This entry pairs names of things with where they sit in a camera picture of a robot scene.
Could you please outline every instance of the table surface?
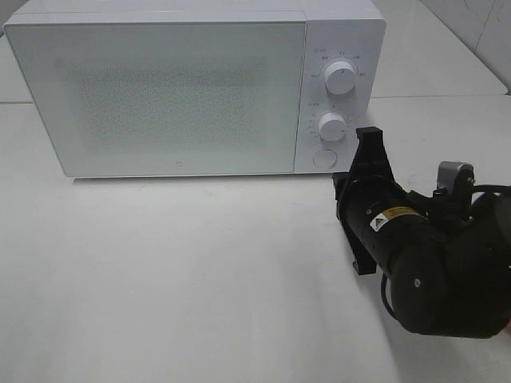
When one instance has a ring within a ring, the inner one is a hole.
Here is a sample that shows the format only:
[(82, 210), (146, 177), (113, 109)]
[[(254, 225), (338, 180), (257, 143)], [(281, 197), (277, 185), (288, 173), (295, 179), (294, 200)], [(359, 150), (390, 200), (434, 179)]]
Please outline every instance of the table surface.
[[(372, 97), (497, 95), (507, 88), (419, 0), (375, 0), (387, 20)], [(30, 102), (5, 37), (0, 103)]]
[[(404, 188), (509, 183), (511, 97), (380, 98)], [(359, 277), (329, 176), (71, 180), (0, 105), (0, 381), (508, 381), (511, 337), (407, 333)]]

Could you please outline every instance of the power knob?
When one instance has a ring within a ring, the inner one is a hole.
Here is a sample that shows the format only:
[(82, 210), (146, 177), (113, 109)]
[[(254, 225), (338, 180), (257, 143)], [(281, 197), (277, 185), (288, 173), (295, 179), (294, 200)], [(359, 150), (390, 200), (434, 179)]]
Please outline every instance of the power knob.
[(337, 60), (325, 69), (324, 77), (328, 91), (340, 95), (353, 89), (357, 75), (350, 62)]
[(318, 133), (322, 140), (338, 141), (346, 135), (346, 120), (338, 113), (327, 113), (318, 121)]

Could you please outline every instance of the white microwave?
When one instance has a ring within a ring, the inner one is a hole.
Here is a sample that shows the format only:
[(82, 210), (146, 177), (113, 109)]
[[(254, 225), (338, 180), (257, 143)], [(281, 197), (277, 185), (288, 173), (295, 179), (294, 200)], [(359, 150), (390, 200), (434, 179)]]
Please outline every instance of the white microwave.
[(4, 25), (72, 177), (346, 171), (369, 0), (29, 0)]

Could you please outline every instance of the cable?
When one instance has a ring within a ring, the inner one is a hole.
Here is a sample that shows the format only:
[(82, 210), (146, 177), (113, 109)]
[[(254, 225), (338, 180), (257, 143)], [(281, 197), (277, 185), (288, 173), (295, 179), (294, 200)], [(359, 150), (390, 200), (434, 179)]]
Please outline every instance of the cable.
[(387, 299), (386, 299), (386, 280), (387, 280), (387, 277), (384, 274), (382, 276), (382, 285), (381, 285), (381, 289), (380, 289), (380, 292), (382, 294), (383, 305), (385, 306), (385, 308), (388, 311), (388, 313), (390, 314), (390, 316), (397, 321), (398, 319), (396, 318), (396, 314), (394, 313), (394, 310), (392, 310), (392, 307), (390, 307), (389, 301), (387, 301)]
[(504, 185), (477, 185), (472, 188), (472, 194), (473, 193), (511, 194), (511, 187)]

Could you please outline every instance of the yellow warning sticker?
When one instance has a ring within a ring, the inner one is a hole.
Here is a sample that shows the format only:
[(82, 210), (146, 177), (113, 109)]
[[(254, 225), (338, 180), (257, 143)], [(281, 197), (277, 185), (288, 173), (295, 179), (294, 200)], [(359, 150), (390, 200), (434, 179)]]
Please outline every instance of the yellow warning sticker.
[(396, 206), (391, 207), (390, 209), (386, 209), (382, 211), (380, 214), (376, 215), (369, 223), (369, 225), (373, 228), (374, 231), (379, 231), (385, 224), (391, 221), (394, 218), (400, 217), (401, 215), (422, 215), (418, 214), (414, 209), (407, 206)]

